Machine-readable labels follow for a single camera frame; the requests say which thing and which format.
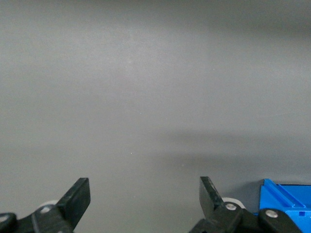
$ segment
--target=screw head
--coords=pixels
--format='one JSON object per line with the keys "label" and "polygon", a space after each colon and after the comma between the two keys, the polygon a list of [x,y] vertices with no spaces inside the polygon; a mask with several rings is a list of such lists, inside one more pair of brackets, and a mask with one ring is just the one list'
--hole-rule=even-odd
{"label": "screw head", "polygon": [[5,222],[6,220],[8,220],[9,216],[8,215],[4,215],[2,217],[0,217],[0,222]]}
{"label": "screw head", "polygon": [[45,214],[45,213],[47,213],[47,212],[50,211],[50,210],[51,210],[50,207],[45,206],[45,207],[42,208],[42,210],[40,210],[40,213],[41,213],[41,214]]}
{"label": "screw head", "polygon": [[237,206],[235,206],[234,204],[232,203],[227,203],[225,205],[225,207],[228,209],[228,210],[236,210],[237,209]]}
{"label": "screw head", "polygon": [[266,215],[272,218],[276,218],[278,217],[277,212],[273,211],[273,210],[266,210]]}

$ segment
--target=screw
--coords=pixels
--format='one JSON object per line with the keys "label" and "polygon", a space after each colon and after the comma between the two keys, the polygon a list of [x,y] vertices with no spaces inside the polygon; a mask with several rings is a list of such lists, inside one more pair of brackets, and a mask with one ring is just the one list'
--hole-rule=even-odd
{"label": "screw", "polygon": [[2,217],[0,217],[0,222],[5,222],[6,220],[8,220],[9,216],[8,215],[4,215]]}
{"label": "screw", "polygon": [[266,215],[272,218],[278,217],[277,213],[273,210],[266,210]]}
{"label": "screw", "polygon": [[236,207],[234,204],[232,204],[232,203],[226,204],[225,207],[226,207],[228,210],[236,210],[236,209],[237,209],[237,207]]}
{"label": "screw", "polygon": [[41,214],[45,214],[45,213],[47,213],[48,211],[50,211],[51,209],[49,208],[49,207],[47,207],[47,206],[45,206],[44,208],[42,208],[42,210],[40,210],[40,213]]}

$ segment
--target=blue object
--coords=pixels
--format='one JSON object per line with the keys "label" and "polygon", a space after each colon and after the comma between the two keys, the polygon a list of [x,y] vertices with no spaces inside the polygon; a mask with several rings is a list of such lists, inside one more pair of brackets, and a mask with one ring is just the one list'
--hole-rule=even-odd
{"label": "blue object", "polygon": [[281,210],[303,233],[311,233],[311,185],[280,185],[265,179],[259,208]]}

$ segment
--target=silver screw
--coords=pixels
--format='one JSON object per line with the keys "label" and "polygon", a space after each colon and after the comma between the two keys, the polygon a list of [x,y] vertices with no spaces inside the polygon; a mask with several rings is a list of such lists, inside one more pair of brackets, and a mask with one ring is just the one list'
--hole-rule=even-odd
{"label": "silver screw", "polygon": [[8,218],[9,218],[8,215],[2,216],[0,217],[0,222],[5,222],[6,220],[8,220]]}
{"label": "silver screw", "polygon": [[266,210],[266,215],[272,218],[278,217],[277,213],[273,210]]}
{"label": "silver screw", "polygon": [[51,209],[49,207],[45,206],[44,208],[42,208],[42,210],[40,210],[40,213],[45,214],[45,213],[47,213],[50,210]]}
{"label": "silver screw", "polygon": [[236,210],[236,209],[237,209],[237,207],[236,207],[234,204],[232,204],[232,203],[226,204],[225,207],[226,207],[228,210]]}

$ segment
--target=gray surface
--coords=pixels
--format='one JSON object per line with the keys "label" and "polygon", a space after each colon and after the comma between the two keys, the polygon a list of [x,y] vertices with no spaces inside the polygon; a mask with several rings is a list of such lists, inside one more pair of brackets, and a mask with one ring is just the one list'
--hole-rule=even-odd
{"label": "gray surface", "polygon": [[0,212],[89,177],[76,232],[187,232],[199,176],[310,183],[311,4],[0,3]]}

